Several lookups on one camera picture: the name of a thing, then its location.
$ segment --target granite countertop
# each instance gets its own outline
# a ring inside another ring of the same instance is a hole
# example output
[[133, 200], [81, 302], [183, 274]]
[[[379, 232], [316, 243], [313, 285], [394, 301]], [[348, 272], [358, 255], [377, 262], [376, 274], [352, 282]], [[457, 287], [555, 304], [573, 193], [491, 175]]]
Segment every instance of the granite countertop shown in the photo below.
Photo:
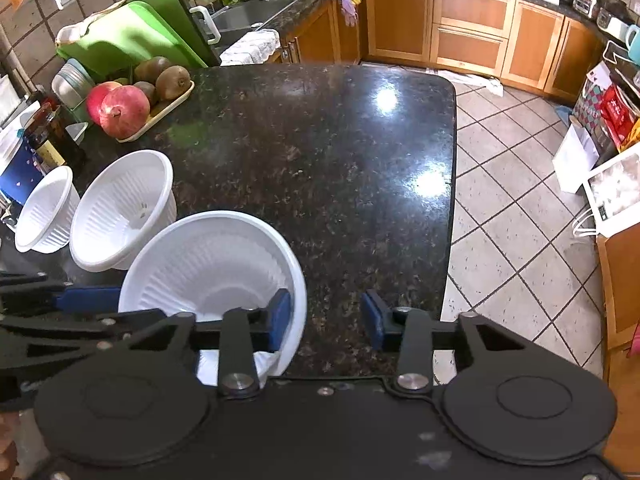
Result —
[[[439, 317], [449, 261], [456, 106], [451, 83], [405, 70], [341, 65], [202, 69], [189, 99], [141, 139], [117, 144], [96, 128], [75, 183], [82, 193], [117, 157], [160, 150], [174, 165], [178, 218], [240, 210], [274, 226], [305, 276], [308, 316], [288, 373], [392, 373], [372, 352], [358, 310], [375, 288], [392, 306]], [[90, 274], [68, 247], [17, 253], [2, 236], [0, 264], [76, 283]]]

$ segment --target metal bolt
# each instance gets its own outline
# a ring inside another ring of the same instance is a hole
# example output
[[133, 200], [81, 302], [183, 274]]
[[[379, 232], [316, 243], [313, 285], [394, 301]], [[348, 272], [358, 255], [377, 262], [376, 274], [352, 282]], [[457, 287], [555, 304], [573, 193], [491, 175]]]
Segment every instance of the metal bolt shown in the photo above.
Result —
[[224, 384], [230, 390], [246, 390], [254, 384], [254, 380], [247, 374], [229, 374], [222, 379]]
[[401, 374], [396, 381], [405, 390], [420, 390], [429, 384], [428, 378], [420, 374]]

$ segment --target white plastic bowl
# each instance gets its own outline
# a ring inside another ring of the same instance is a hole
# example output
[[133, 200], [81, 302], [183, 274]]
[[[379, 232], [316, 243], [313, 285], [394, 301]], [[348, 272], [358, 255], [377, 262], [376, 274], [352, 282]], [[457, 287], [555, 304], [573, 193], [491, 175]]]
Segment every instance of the white plastic bowl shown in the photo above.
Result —
[[92, 182], [71, 225], [71, 255], [84, 270], [129, 269], [136, 255], [175, 222], [174, 169], [164, 153], [141, 150]]
[[[279, 352], [256, 352], [260, 382], [286, 370], [306, 319], [305, 279], [293, 251], [273, 227], [235, 211], [187, 216], [164, 229], [133, 262], [118, 310], [160, 308], [219, 320], [229, 309], [265, 307], [279, 288], [292, 297], [292, 317]], [[203, 351], [200, 381], [216, 384], [218, 351]]]
[[29, 195], [15, 228], [15, 248], [53, 253], [69, 242], [71, 222], [80, 197], [73, 171], [60, 166], [48, 173]]

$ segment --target yellow label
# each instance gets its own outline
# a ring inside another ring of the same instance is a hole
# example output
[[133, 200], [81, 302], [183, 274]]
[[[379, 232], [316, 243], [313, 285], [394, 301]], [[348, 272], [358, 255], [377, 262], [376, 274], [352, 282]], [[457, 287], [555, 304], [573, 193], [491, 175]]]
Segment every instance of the yellow label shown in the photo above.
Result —
[[45, 140], [43, 145], [40, 146], [36, 152], [50, 168], [57, 168], [58, 166], [64, 166], [66, 164], [66, 160], [48, 140]]

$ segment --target black circular disc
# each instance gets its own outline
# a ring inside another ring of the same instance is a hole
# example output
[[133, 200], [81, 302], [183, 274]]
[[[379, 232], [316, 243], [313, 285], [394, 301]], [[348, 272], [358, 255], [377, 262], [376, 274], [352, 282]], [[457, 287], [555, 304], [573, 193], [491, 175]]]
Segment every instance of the black circular disc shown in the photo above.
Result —
[[481, 450], [515, 463], [572, 460], [602, 443], [616, 420], [604, 382], [571, 365], [496, 352], [445, 387], [444, 412]]
[[34, 414], [49, 449], [123, 466], [175, 449], [208, 408], [204, 386], [179, 361], [163, 352], [107, 350], [46, 381]]

